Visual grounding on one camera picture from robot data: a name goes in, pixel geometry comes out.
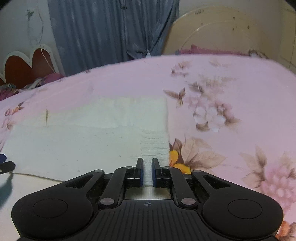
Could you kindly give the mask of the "pale green knit garment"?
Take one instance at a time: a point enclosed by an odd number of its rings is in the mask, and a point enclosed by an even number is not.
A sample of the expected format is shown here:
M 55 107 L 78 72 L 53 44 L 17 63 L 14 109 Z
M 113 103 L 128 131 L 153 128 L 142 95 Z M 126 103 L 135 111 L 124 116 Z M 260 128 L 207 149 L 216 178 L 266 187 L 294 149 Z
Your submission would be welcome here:
M 96 169 L 144 161 L 143 187 L 128 192 L 134 199 L 164 199 L 165 189 L 152 188 L 151 163 L 169 159 L 167 101 L 154 98 L 99 98 L 78 108 L 39 116 L 16 124 L 4 153 L 18 174 L 66 181 Z

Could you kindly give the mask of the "purple clothes pile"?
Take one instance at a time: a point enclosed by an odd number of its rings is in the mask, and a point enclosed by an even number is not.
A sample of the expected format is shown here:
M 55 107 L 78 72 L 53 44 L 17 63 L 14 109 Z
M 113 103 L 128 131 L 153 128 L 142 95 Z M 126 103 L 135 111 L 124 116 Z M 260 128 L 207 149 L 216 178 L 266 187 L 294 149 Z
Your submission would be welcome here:
M 10 83 L 9 84 L 2 84 L 1 85 L 0 101 L 4 100 L 6 98 L 9 98 L 11 96 L 14 96 L 18 93 L 21 93 L 23 91 L 35 89 L 37 87 L 41 87 L 47 83 L 54 82 L 54 81 L 59 80 L 63 77 L 64 76 L 62 74 L 52 73 L 52 74 L 49 74 L 45 77 L 39 77 L 35 81 L 33 81 L 32 83 L 26 84 L 22 88 L 18 88 L 14 84 L 10 84 Z

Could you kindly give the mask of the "pink floral bedsheet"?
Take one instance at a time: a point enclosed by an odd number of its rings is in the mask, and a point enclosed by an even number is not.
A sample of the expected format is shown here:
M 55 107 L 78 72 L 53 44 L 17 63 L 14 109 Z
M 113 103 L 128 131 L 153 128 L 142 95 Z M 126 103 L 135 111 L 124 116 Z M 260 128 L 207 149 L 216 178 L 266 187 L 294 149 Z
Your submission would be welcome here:
M 267 59 L 170 55 L 94 68 L 1 101 L 1 151 L 13 127 L 99 98 L 166 99 L 169 159 L 279 202 L 280 240 L 295 240 L 295 75 Z M 1 240 L 16 240 L 10 211 L 30 191 L 56 180 L 1 176 Z

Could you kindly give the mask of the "white pump bottle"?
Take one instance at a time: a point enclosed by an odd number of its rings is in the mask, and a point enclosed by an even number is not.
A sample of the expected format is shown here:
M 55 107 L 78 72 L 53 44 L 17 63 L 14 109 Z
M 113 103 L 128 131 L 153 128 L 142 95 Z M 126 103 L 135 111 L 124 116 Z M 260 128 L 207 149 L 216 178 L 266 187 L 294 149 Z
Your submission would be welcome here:
M 150 58 L 151 57 L 151 54 L 150 54 L 150 51 L 149 51 L 149 49 L 146 49 L 146 56 L 145 56 L 146 58 Z

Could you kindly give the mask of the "magenta pillow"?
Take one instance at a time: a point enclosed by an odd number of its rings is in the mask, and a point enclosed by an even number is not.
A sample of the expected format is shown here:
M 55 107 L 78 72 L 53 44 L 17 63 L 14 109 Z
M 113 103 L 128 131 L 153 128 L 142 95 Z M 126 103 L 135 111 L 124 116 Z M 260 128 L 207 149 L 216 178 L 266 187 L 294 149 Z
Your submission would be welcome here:
M 247 54 L 237 52 L 237 51 L 225 51 L 225 50 L 214 50 L 201 48 L 196 45 L 191 45 L 190 49 L 180 49 L 176 51 L 176 54 L 205 54 L 205 55 L 238 55 L 238 56 L 247 56 Z

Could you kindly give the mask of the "blue grey curtain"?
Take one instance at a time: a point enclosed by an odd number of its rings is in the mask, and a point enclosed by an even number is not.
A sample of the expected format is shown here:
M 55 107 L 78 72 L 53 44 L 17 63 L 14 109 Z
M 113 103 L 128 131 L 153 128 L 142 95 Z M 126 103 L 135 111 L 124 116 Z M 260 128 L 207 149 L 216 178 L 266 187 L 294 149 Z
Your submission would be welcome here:
M 179 1 L 48 1 L 66 75 L 161 55 Z

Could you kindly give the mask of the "cream round headboard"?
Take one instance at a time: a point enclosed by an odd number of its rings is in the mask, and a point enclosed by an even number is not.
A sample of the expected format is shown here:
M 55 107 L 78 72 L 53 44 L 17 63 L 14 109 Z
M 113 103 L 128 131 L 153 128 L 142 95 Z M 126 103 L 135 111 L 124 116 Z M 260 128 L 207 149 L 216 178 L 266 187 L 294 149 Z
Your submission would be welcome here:
M 278 51 L 263 27 L 247 14 L 226 6 L 210 6 L 192 10 L 171 26 L 163 54 L 175 54 L 191 45 L 201 48 L 237 51 L 250 50 L 276 59 Z

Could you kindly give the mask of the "yellow wardrobe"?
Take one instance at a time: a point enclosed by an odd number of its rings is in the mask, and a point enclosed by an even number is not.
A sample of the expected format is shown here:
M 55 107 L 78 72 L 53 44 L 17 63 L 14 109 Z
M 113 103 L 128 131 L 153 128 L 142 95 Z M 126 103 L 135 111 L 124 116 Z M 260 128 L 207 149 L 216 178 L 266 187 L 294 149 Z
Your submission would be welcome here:
M 295 74 L 295 9 L 281 1 L 281 42 L 278 62 Z

